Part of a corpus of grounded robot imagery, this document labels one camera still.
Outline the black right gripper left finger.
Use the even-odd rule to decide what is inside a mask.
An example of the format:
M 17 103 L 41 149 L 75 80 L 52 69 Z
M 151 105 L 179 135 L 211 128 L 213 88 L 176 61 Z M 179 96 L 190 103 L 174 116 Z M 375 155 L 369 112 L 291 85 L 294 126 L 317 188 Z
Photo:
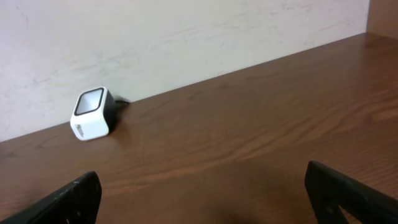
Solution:
M 99 177 L 90 171 L 1 223 L 95 224 L 101 196 Z

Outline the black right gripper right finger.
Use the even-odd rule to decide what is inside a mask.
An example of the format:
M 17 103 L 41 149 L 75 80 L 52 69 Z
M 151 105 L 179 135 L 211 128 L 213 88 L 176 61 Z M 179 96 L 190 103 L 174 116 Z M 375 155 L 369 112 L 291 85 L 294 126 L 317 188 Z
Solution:
M 397 224 L 397 200 L 318 161 L 310 161 L 305 188 L 318 223 L 347 223 L 342 209 L 361 223 Z

